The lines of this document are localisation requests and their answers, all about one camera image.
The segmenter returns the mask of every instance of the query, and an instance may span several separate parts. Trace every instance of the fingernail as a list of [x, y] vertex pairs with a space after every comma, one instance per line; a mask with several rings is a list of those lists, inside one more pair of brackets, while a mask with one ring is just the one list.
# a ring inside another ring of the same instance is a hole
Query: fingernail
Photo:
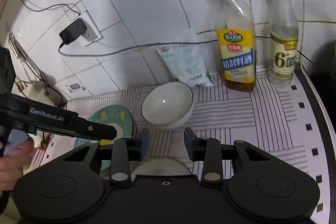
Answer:
[[20, 156], [22, 154], [21, 148], [15, 148], [7, 153], [8, 156]]

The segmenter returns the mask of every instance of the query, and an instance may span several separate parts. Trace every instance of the bowl rim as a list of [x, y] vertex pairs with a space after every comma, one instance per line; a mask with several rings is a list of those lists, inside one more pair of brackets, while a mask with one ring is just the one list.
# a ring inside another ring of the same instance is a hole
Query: bowl rim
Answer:
[[[191, 95], [192, 95], [192, 101], [191, 101], [191, 104], [190, 104], [189, 107], [188, 107], [188, 110], [183, 114], [183, 116], [182, 116], [181, 118], [178, 118], [178, 119], [176, 119], [176, 120], [174, 120], [174, 121], [171, 121], [171, 122], [168, 122], [168, 123], [164, 123], [164, 124], [162, 124], [162, 123], [152, 123], [152, 122], [148, 121], [148, 120], [144, 117], [144, 115], [143, 115], [143, 104], [145, 103], [147, 97], [148, 97], [152, 92], [154, 92], [154, 90], [156, 90], [157, 88], [159, 88], [159, 87], [161, 87], [161, 86], [163, 86], [163, 85], [168, 85], [168, 84], [172, 84], [172, 83], [180, 83], [180, 84], [183, 84], [183, 85], [187, 86], [188, 89], [190, 90]], [[178, 121], [181, 120], [183, 117], [185, 117], [185, 116], [188, 114], [188, 112], [190, 111], [190, 109], [193, 107], [193, 105], [194, 105], [194, 93], [193, 93], [193, 90], [191, 89], [191, 87], [189, 87], [186, 83], [173, 81], [173, 82], [168, 82], [168, 83], [164, 83], [164, 84], [158, 85], [158, 86], [156, 86], [153, 90], [151, 90], [151, 92], [149, 92], [149, 93], [147, 94], [146, 98], [144, 99], [144, 101], [142, 102], [142, 105], [141, 105], [141, 115], [142, 115], [142, 117], [145, 119], [146, 122], [149, 122], [150, 124], [152, 124], [152, 125], [154, 125], [154, 126], [161, 126], [161, 127], [162, 127], [162, 126], [168, 126], [168, 125], [171, 125], [171, 124], [174, 124], [174, 123], [178, 122]]]

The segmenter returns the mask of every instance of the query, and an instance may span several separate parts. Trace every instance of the wall socket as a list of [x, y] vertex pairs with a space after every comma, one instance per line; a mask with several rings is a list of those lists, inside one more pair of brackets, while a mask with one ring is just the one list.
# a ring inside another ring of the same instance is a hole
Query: wall socket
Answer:
[[81, 46], [86, 47], [91, 43], [96, 42], [103, 38], [103, 35], [101, 34], [100, 30], [98, 29], [97, 25], [91, 18], [88, 11], [85, 11], [83, 14], [76, 17], [72, 22], [74, 22], [78, 18], [81, 18], [87, 27], [86, 32], [82, 34], [82, 39], [78, 39]]

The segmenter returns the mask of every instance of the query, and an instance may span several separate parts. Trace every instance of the green oval logo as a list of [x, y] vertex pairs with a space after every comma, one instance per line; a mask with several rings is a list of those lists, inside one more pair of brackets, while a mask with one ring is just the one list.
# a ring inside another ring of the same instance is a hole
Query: green oval logo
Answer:
[[237, 33], [233, 30], [224, 34], [224, 39], [228, 42], [240, 42], [243, 40], [243, 36], [240, 33]]

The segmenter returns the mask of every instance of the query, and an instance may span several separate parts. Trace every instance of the barcode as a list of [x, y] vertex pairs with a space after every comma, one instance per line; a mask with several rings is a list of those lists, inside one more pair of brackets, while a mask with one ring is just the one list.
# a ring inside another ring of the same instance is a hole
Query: barcode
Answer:
[[205, 86], [206, 86], [205, 83], [195, 85], [195, 87], [197, 87], [197, 88], [204, 88]]

